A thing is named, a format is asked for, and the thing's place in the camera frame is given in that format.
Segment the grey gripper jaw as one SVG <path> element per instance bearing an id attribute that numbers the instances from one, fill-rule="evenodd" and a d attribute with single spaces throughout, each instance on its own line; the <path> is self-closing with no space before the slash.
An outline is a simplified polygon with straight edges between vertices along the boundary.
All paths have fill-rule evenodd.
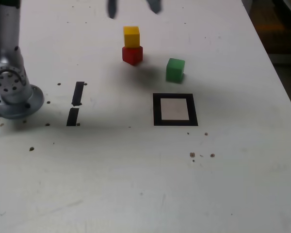
<path id="1" fill-rule="evenodd" d="M 149 8 L 155 14 L 158 14 L 162 11 L 162 1 L 161 0 L 146 0 Z"/>
<path id="2" fill-rule="evenodd" d="M 117 13 L 117 0 L 107 0 L 107 12 L 109 18 L 114 19 Z"/>

